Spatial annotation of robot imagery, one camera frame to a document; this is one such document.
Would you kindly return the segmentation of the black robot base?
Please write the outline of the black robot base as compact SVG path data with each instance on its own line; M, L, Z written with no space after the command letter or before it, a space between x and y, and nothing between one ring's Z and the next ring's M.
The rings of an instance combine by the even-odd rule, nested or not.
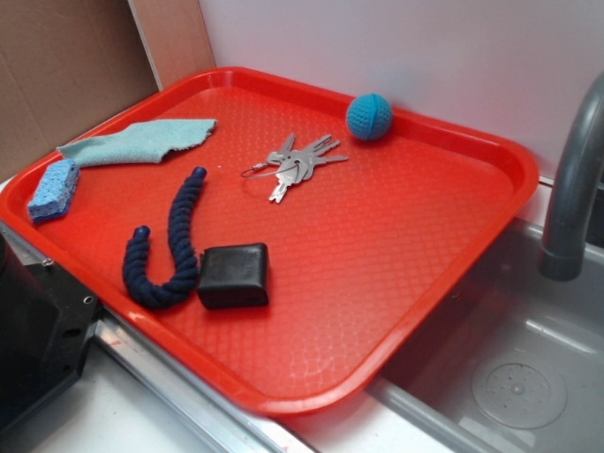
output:
M1 240L2 433L80 379L98 311L59 264L24 264Z

